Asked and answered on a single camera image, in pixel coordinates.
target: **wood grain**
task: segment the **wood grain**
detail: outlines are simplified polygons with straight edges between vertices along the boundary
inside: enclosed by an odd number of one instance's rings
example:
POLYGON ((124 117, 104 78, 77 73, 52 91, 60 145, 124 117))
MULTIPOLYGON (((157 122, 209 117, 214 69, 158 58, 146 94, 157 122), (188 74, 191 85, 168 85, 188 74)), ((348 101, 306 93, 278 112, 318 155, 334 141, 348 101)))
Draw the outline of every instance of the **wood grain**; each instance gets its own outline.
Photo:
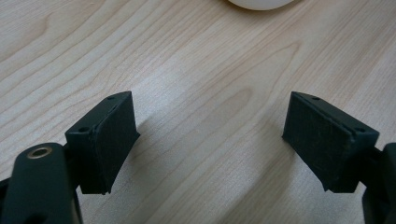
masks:
POLYGON ((132 91, 142 136, 85 223, 363 223, 280 138, 291 91, 396 139, 396 2, 0 2, 0 178, 102 98, 132 91))

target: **light wood tabletop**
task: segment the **light wood tabletop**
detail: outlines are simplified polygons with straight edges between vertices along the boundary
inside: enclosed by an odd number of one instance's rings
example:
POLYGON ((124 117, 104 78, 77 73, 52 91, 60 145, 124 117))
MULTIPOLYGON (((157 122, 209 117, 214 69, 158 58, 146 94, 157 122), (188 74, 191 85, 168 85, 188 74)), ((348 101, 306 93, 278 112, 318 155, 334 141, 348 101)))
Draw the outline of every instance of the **light wood tabletop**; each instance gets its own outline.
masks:
POLYGON ((132 91, 141 137, 85 223, 363 223, 281 135, 291 91, 396 141, 396 1, 0 2, 0 179, 106 96, 132 91))

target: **wooden surface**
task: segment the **wooden surface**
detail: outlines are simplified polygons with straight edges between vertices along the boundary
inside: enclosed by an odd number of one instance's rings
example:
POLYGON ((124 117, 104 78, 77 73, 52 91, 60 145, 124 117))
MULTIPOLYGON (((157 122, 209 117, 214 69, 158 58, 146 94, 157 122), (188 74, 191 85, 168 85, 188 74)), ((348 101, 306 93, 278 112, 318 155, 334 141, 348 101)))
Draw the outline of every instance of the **wooden surface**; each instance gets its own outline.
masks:
POLYGON ((396 1, 0 2, 0 178, 109 94, 132 91, 141 138, 85 223, 363 223, 281 139, 291 91, 396 141, 396 1))

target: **wood grain pattern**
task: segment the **wood grain pattern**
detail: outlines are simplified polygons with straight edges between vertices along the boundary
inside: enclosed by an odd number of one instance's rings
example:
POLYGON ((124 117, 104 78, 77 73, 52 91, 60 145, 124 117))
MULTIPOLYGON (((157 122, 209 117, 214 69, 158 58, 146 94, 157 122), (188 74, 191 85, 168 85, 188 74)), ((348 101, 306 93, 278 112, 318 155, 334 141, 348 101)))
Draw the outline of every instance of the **wood grain pattern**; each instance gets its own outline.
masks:
POLYGON ((291 91, 396 140, 396 2, 0 2, 0 178, 102 98, 132 91, 142 136, 85 223, 363 223, 280 138, 291 91))

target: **white object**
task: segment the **white object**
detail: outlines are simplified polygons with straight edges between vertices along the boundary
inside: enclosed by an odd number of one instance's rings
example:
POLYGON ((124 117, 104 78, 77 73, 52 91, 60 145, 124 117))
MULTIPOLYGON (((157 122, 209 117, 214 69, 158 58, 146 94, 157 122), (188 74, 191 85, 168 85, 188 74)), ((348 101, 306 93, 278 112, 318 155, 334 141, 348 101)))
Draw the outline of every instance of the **white object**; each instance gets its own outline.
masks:
POLYGON ((293 0, 229 0, 237 6, 253 10, 270 10, 283 7, 293 0))

